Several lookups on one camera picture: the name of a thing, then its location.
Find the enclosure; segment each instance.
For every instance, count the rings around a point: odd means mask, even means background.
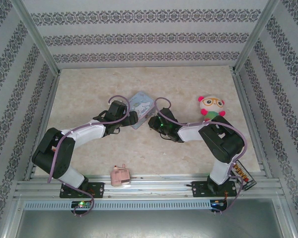
[[[180,122],[202,120],[199,96],[223,98],[257,181],[227,213],[186,186],[212,170],[206,144],[162,140],[148,121],[74,151],[105,183],[85,218],[31,162],[47,129],[139,91]],[[113,187],[121,164],[131,184]],[[0,0],[0,237],[298,237],[298,0]]]

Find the pink plush toy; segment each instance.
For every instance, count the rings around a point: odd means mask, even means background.
[[[225,116],[224,101],[218,97],[211,95],[207,97],[199,97],[201,114],[204,115],[204,120],[212,120],[216,116]]]

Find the patterned wallpaper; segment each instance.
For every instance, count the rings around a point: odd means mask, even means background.
[[[59,68],[233,66],[267,0],[24,0]]]
[[[281,0],[240,77],[298,229],[298,0]]]
[[[10,1],[0,0],[0,231],[24,171],[54,75]]]

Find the beige floor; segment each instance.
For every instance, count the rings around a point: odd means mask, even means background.
[[[167,97],[180,122],[202,120],[198,97],[216,94],[225,100],[225,118],[243,132],[249,143],[241,159],[250,172],[259,166],[228,66],[142,67],[62,70],[48,128],[68,129],[88,122],[108,109],[116,94],[127,98],[144,91],[153,99]],[[159,107],[167,106],[159,102]],[[108,175],[125,163],[132,174],[209,173],[214,157],[202,141],[162,140],[147,123],[139,129],[121,128],[118,135],[90,141],[77,148],[72,165],[84,175]],[[37,169],[35,175],[46,175]]]

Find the black mounting plate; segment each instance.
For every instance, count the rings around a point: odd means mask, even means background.
[[[104,195],[104,183],[103,182],[89,182],[87,191],[92,194],[94,198],[103,198]],[[60,191],[60,198],[90,198],[86,194],[77,192],[74,189],[62,184]]]
[[[225,191],[228,197],[235,197],[237,194],[234,181],[227,181],[223,189],[217,194],[213,194],[208,189],[207,181],[193,181],[191,186],[193,197],[225,197]]]

